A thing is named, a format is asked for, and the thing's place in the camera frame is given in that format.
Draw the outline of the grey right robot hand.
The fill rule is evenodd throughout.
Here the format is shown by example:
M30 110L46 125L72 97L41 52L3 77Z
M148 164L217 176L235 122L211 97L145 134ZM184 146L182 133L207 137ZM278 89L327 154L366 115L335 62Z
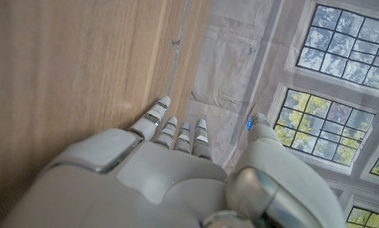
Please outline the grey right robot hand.
M212 160L207 123L166 118L156 102L51 161L2 227L344 227L327 183L281 144L262 113L231 172Z

